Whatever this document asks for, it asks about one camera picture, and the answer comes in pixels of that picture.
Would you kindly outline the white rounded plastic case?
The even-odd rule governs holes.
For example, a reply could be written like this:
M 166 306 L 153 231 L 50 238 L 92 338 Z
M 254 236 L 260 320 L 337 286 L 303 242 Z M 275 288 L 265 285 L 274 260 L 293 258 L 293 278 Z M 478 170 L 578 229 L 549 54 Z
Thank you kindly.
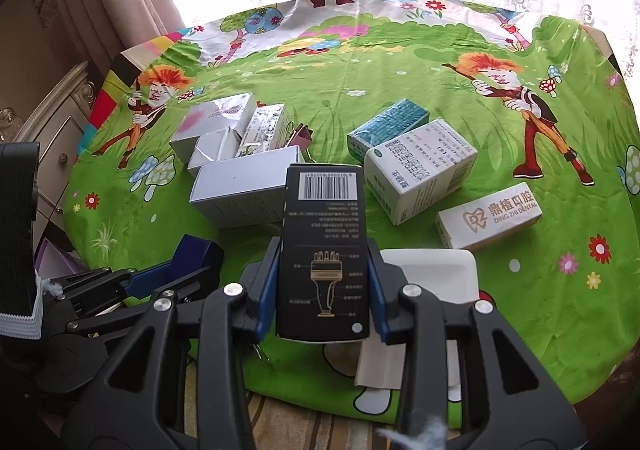
M 421 285 L 439 300 L 464 304 L 480 298 L 474 255 L 466 250 L 386 249 L 387 264 L 399 267 L 409 283 Z

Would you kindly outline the black shaver box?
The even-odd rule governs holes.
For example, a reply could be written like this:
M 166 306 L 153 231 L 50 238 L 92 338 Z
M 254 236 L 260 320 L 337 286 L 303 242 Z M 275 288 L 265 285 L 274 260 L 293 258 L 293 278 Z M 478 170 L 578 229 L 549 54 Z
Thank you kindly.
M 369 336 L 366 203 L 358 165 L 288 167 L 276 297 L 276 333 L 294 342 Z

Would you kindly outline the white green medicine box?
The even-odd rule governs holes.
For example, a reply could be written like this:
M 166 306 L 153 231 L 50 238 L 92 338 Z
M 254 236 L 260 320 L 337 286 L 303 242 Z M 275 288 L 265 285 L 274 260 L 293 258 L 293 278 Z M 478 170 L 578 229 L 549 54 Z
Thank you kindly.
M 288 122 L 285 104 L 258 107 L 248 122 L 235 157 L 282 148 L 288 140 Z

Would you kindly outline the pink binder clip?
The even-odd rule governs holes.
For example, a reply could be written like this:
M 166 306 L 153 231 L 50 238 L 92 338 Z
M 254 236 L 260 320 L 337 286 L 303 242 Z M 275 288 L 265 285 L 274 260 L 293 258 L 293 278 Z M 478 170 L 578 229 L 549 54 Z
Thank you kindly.
M 312 131 L 306 124 L 299 123 L 290 138 L 286 142 L 286 147 L 297 146 L 301 151 L 307 150 L 312 143 Z

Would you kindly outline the purple white cardboard bin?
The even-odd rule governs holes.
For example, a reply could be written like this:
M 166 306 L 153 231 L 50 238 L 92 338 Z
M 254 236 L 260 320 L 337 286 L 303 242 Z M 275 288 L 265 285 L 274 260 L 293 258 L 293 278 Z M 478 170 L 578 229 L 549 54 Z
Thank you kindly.
M 80 274 L 87 266 L 72 253 L 59 249 L 42 238 L 35 254 L 35 270 L 43 279 L 58 279 Z

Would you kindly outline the striped rug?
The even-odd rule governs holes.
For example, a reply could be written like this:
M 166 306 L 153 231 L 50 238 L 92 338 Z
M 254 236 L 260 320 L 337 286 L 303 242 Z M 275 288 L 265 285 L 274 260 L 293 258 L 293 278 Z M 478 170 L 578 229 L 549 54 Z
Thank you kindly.
M 244 373 L 258 449 L 385 449 L 376 431 L 393 423 L 398 392 L 361 387 L 335 371 Z

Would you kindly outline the cream ornate dresser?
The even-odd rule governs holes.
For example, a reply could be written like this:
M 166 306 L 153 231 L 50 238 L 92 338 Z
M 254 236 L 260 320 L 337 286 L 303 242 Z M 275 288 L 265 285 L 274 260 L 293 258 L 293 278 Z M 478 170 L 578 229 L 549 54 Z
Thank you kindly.
M 63 229 L 63 198 L 77 149 L 86 132 L 96 97 L 87 62 L 79 62 L 41 100 L 18 131 L 15 140 L 40 144 L 38 201 L 32 247 L 39 247 L 46 228 Z

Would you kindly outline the white orange dental box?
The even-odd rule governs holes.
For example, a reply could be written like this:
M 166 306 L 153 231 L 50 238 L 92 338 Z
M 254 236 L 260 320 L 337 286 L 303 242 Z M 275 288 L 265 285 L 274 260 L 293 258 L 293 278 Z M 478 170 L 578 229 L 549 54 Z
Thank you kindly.
M 542 218 L 541 207 L 526 183 L 437 213 L 435 225 L 446 248 L 473 251 Z

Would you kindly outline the silver grey long box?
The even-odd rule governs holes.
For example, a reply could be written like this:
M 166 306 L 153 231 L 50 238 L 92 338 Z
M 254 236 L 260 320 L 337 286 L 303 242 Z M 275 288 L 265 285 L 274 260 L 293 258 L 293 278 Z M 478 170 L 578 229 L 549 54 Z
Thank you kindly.
M 195 177 L 190 203 L 217 228 L 280 223 L 288 167 L 302 160 L 292 146 L 207 163 Z

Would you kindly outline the silver foil box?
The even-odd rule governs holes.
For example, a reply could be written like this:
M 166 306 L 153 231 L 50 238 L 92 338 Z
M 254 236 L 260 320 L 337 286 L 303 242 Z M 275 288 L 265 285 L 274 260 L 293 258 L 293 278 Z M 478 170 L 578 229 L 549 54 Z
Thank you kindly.
M 196 177 L 205 164 L 233 159 L 240 143 L 241 135 L 231 126 L 202 135 L 194 146 L 188 172 Z

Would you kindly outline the pink white glossy box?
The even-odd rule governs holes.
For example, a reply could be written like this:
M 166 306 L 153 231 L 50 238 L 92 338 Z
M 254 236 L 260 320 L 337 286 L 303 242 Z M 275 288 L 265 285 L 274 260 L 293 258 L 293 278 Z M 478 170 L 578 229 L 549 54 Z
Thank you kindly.
M 169 145 L 186 164 L 191 159 L 198 139 L 207 133 L 231 127 L 243 136 L 256 108 L 252 93 L 221 97 L 195 105 L 178 125 Z

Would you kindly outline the white blue-text medicine box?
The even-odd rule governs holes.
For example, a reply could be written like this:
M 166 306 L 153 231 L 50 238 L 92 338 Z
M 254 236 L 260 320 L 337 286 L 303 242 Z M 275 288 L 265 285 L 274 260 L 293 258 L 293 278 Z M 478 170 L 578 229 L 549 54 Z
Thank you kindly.
M 370 148 L 363 173 L 390 222 L 398 226 L 457 191 L 476 157 L 477 150 L 463 136 L 436 119 Z

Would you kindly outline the cartoon green tablecloth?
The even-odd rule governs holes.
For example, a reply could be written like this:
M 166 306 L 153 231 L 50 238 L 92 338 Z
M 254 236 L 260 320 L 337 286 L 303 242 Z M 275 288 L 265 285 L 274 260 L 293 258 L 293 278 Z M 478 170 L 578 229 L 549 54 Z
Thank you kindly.
M 349 163 L 353 129 L 409 99 L 477 152 L 445 207 L 526 183 L 541 220 L 477 252 L 480 292 L 570 401 L 601 404 L 639 338 L 639 128 L 587 30 L 448 0 L 297 0 L 157 36 L 114 59 L 64 203 L 90 266 L 163 262 L 217 241 L 230 281 L 273 225 L 219 230 L 170 147 L 189 109 L 250 93 L 311 128 L 311 159 Z

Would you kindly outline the teal patterned box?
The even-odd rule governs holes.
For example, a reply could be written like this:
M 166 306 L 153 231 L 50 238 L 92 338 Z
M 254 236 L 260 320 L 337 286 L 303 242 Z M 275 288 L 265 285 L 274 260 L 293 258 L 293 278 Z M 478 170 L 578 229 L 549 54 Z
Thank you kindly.
M 367 151 L 430 120 L 430 111 L 404 98 L 347 134 L 348 152 L 362 162 Z

